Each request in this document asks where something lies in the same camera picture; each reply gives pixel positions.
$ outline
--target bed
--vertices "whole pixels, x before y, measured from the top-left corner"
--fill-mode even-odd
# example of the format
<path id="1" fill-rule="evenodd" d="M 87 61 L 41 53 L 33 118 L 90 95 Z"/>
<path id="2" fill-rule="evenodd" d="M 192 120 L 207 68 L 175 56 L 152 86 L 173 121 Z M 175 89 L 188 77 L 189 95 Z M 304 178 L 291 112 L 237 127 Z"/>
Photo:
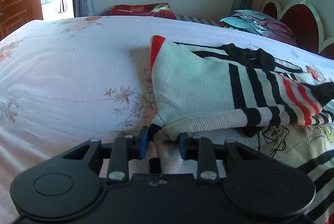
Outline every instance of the bed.
<path id="1" fill-rule="evenodd" d="M 188 44 L 262 48 L 310 71 L 319 83 L 334 80 L 332 60 L 213 25 L 137 16 L 31 21 L 0 42 L 2 223 L 17 217 L 9 187 L 20 172 L 88 139 L 112 142 L 120 134 L 136 135 L 141 126 L 151 124 L 157 114 L 149 70 L 153 35 Z M 214 143 L 235 139 L 300 168 L 317 185 L 310 218 L 325 224 L 334 212 L 333 126 L 267 127 L 252 138 L 238 128 L 192 136 L 204 134 Z M 130 162 L 131 173 L 149 172 L 152 156 L 160 157 L 164 173 L 196 171 L 196 163 L 183 161 L 177 145 L 166 136 L 157 136 L 155 146 L 144 161 Z M 218 168 L 224 177 L 220 162 Z"/>

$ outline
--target metal rivet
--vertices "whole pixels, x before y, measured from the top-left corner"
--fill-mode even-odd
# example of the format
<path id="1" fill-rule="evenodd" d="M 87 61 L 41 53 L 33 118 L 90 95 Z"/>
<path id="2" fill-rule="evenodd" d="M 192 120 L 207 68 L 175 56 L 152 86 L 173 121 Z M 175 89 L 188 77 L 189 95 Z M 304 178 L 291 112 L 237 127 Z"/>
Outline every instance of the metal rivet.
<path id="1" fill-rule="evenodd" d="M 148 183 L 150 186 L 158 186 L 158 183 L 157 182 L 149 182 Z"/>
<path id="2" fill-rule="evenodd" d="M 216 179 L 217 173 L 213 171 L 203 171 L 200 176 L 202 179 L 211 181 Z"/>
<path id="3" fill-rule="evenodd" d="M 121 181 L 125 178 L 125 174 L 122 171 L 113 171 L 113 172 L 109 173 L 108 177 L 110 179 L 115 180 L 115 181 Z"/>

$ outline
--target bed sheet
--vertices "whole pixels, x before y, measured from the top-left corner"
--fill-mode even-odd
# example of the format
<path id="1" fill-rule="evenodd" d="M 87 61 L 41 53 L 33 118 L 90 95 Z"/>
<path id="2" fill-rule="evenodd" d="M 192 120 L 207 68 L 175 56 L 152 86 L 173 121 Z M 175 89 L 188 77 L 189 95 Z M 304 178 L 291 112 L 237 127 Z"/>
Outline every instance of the bed sheet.
<path id="1" fill-rule="evenodd" d="M 190 44 L 263 48 L 313 72 L 320 82 L 334 79 L 332 60 L 200 23 L 132 16 L 31 21 L 0 42 L 2 223 L 17 217 L 9 187 L 18 173 L 90 138 L 111 142 L 150 125 L 157 113 L 148 71 L 153 35 Z M 232 135 L 250 142 L 234 129 L 224 138 Z M 183 164 L 168 170 L 192 172 Z M 145 161 L 133 161 L 130 169 L 148 172 Z"/>

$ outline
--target cartoon drawing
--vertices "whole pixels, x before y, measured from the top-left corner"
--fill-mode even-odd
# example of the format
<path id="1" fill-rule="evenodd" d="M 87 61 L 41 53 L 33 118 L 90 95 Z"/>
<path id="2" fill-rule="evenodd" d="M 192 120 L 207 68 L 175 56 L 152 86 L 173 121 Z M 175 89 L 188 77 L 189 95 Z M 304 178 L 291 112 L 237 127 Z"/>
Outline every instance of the cartoon drawing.
<path id="1" fill-rule="evenodd" d="M 316 81 L 318 81 L 320 83 L 325 83 L 326 82 L 326 78 L 323 76 L 323 74 L 319 70 L 317 70 L 315 68 L 315 66 L 310 67 L 310 66 L 306 65 L 305 67 L 306 67 L 307 73 L 311 73 L 313 79 L 315 79 Z"/>
<path id="2" fill-rule="evenodd" d="M 269 156 L 274 157 L 276 152 L 283 151 L 287 144 L 285 137 L 289 134 L 289 129 L 283 126 L 265 127 L 261 130 L 261 135 L 267 144 L 272 144 L 273 147 L 269 149 Z"/>
<path id="3" fill-rule="evenodd" d="M 318 128 L 320 128 L 326 135 L 327 139 L 329 142 L 333 143 L 334 142 L 334 135 L 333 135 L 333 129 L 331 126 L 329 126 L 329 129 L 325 127 L 322 124 L 317 125 Z"/>

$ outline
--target red heart-shaped headboard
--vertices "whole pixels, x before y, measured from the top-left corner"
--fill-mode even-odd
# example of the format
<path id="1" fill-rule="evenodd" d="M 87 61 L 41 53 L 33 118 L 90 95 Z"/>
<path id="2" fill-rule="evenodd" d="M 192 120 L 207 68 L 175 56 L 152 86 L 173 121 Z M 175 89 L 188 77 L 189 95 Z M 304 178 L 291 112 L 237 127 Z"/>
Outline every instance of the red heart-shaped headboard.
<path id="1" fill-rule="evenodd" d="M 261 12 L 285 23 L 296 35 L 299 48 L 334 59 L 334 37 L 324 41 L 320 16 L 309 2 L 293 1 L 282 10 L 277 1 L 267 0 Z"/>

